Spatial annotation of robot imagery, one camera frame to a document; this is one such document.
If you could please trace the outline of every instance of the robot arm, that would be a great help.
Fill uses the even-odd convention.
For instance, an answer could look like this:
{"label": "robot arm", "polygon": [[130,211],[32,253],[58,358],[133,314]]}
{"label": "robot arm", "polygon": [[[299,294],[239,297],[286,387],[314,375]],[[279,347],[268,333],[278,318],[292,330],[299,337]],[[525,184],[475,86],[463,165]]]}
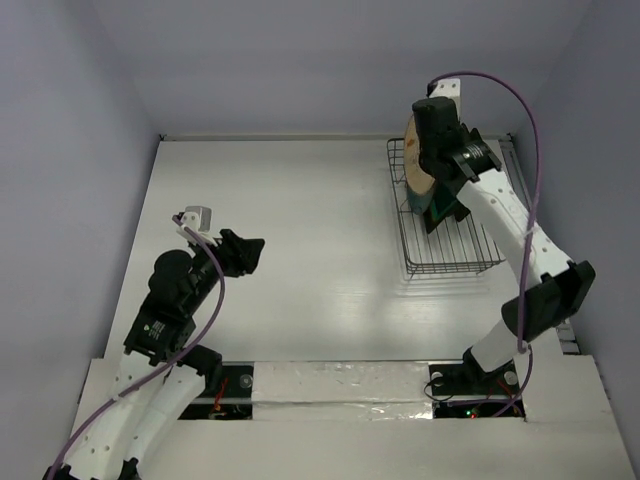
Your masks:
{"label": "robot arm", "polygon": [[[210,218],[209,209],[189,207],[179,220],[205,239],[225,277],[253,273],[264,240],[242,239],[231,230],[222,230],[222,238],[214,240],[208,235]],[[182,226],[178,233],[186,235]],[[115,404],[83,433],[62,468],[54,473],[55,480],[139,478],[146,460],[186,406],[205,388],[215,391],[219,386],[222,356],[196,345],[167,374],[158,375],[124,398],[117,397],[157,368],[172,363],[195,330],[194,313],[219,281],[208,254],[187,237],[193,256],[171,250],[155,262],[149,294],[125,339],[110,389]]]}
{"label": "robot arm", "polygon": [[[450,197],[484,225],[519,279],[528,211],[479,132],[460,123],[459,88],[459,79],[440,81],[430,88],[429,98],[413,104],[420,166],[434,177],[436,188],[447,189]],[[595,278],[588,262],[574,263],[537,223],[532,235],[525,294],[526,342],[575,314]],[[480,382],[499,372],[518,353],[518,298],[505,303],[501,313],[495,327],[463,356],[467,382]]]}

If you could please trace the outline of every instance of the white wall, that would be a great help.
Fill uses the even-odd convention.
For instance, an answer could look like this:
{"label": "white wall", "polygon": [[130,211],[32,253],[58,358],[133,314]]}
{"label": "white wall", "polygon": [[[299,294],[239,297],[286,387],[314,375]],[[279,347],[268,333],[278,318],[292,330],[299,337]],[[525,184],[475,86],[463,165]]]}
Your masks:
{"label": "white wall", "polygon": [[[589,0],[93,0],[163,133],[393,132],[426,82],[481,69],[534,98]],[[465,120],[520,108],[482,80]]]}
{"label": "white wall", "polygon": [[87,2],[2,2],[2,478],[42,478],[113,318],[157,146],[114,58]]}
{"label": "white wall", "polygon": [[[553,71],[535,112],[544,176],[543,227],[596,282],[572,322],[595,355],[618,425],[640,473],[640,2],[598,0]],[[533,178],[529,127],[516,136]]]}

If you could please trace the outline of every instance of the wire rack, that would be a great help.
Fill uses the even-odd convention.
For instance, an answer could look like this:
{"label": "wire rack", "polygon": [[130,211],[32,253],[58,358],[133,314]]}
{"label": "wire rack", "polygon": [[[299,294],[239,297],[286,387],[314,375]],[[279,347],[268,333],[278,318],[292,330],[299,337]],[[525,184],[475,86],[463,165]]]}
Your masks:
{"label": "wire rack", "polygon": [[407,273],[419,275],[480,273],[504,261],[497,245],[472,215],[461,222],[448,217],[430,234],[422,215],[414,214],[407,201],[404,171],[404,139],[387,142],[389,171]]}

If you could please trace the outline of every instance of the wooden disc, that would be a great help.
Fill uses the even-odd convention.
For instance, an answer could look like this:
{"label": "wooden disc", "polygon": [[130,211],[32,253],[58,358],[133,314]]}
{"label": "wooden disc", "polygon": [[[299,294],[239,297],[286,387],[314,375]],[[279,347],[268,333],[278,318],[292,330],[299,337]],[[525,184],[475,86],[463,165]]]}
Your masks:
{"label": "wooden disc", "polygon": [[426,195],[433,188],[434,178],[420,168],[420,140],[416,133],[416,122],[411,115],[404,134],[404,171],[407,184],[416,195]]}

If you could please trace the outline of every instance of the white tabletop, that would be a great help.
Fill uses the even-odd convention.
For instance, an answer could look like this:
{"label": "white tabletop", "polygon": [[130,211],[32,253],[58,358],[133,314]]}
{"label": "white tabletop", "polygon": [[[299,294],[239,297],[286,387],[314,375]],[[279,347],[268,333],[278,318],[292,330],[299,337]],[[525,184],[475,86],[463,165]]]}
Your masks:
{"label": "white tabletop", "polygon": [[[77,421],[105,398],[154,260],[184,247],[171,215],[187,205],[211,207],[216,231],[266,240],[255,274],[229,280],[203,342],[226,361],[460,358],[517,294],[506,264],[406,281],[384,141],[162,142]],[[553,331],[534,348],[527,422],[179,421],[145,480],[633,478],[593,360],[563,356]]]}
{"label": "white tabletop", "polygon": [[516,295],[513,274],[409,284],[392,198],[381,140],[162,142],[106,357],[121,354],[156,257],[186,245],[171,216],[195,204],[213,209],[212,230],[266,240],[203,342],[226,360],[459,358]]}

